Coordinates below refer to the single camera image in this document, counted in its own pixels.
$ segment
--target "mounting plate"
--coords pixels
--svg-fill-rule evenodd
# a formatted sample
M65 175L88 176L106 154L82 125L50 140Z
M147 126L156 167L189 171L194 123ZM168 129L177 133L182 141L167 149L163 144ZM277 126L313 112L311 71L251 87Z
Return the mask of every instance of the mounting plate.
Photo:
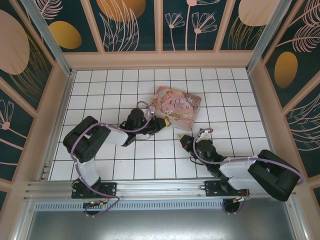
M117 183L116 182L102 182L100 184L100 192L106 192L108 195L115 196L117 193ZM72 194L72 199L103 199L104 197L98 195L88 189L84 188L82 183L74 183Z
M230 189L229 192L225 192L221 188L221 182L214 181L205 181L203 190L205 190L205 195L207 197L224 197L224 196L241 196L241 190Z

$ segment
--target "ventilation grille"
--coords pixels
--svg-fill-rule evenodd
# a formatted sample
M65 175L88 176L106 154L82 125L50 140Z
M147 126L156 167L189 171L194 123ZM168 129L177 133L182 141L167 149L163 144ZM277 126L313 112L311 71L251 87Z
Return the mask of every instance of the ventilation grille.
M132 211L132 210L183 210L183 209L221 209L222 199L200 199L200 200L144 200L129 201L122 200L116 204L111 211ZM38 202L35 211L84 211L84 201L79 202ZM103 206L94 206L88 211L104 210L113 202Z

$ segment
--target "white tile floor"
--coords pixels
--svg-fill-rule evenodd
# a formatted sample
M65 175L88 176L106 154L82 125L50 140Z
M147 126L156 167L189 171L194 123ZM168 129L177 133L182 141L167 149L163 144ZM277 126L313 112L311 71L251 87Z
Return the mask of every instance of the white tile floor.
M74 163L63 146L66 134L86 116L108 124L122 123L137 101L150 102L160 86L202 98L192 131L213 128L218 153L247 157L269 149L252 88L244 68L136 69L78 71L62 126L49 180L74 180ZM104 143L95 156L103 180L206 178L206 167L195 165L168 127L128 147Z

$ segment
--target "food package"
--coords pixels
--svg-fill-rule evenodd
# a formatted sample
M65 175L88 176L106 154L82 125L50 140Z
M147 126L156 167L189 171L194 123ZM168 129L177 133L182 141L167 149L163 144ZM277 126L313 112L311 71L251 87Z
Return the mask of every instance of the food package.
M200 109L201 97L189 93L159 87L151 107L158 118L167 119L174 128L189 132Z

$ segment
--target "flower illustration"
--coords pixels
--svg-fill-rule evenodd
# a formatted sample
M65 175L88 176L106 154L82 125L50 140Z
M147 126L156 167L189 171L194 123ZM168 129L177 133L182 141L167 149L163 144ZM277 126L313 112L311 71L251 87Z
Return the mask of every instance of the flower illustration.
M23 136L22 134L14 131L10 128L10 122L11 122L12 116L14 114L14 108L15 108L15 105L11 101L8 101L7 105L6 105L6 103L3 99L0 100L0 130L5 130L5 131L9 130L9 131L13 132L14 134L17 134L20 137L23 137L26 139L27 138L26 136ZM23 147L15 145L15 144L8 142L2 138L0 138L0 142L7 144L11 147L14 147L16 149L23 150Z
M192 14L192 24L195 33L194 50L197 50L198 34L209 33L217 30L217 25L214 24L216 19L215 13L203 13L199 18L199 12Z
M10 121L14 114L15 105L8 101L7 106L3 99L0 100L0 129L8 130L10 128Z
M186 3L191 7L196 5L216 4L218 2L220 2L220 0L186 0Z
M172 16L170 13L167 13L165 15L165 20L168 23L168 26L170 28L172 47L173 47L173 50L175 51L176 48L175 48L175 44L174 44L174 38L172 35L172 29L183 27L185 25L185 21L183 21L183 17L181 16L181 12L179 14L173 13Z

